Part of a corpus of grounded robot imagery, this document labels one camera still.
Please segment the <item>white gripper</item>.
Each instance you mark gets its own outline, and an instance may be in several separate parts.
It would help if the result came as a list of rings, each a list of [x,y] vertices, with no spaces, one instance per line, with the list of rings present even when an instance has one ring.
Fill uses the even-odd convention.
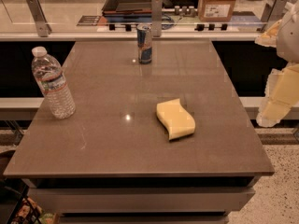
[[[257,45],[277,47],[277,54],[288,63],[268,76],[256,121],[261,127],[273,127],[299,102],[299,2],[282,20],[276,21],[255,39]]]

